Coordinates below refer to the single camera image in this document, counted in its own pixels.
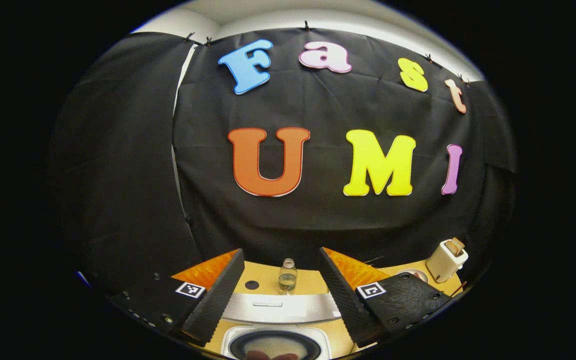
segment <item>glass bottle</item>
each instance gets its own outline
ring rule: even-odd
[[[283,260],[283,266],[279,269],[279,291],[292,292],[297,285],[297,268],[295,261],[288,258]]]

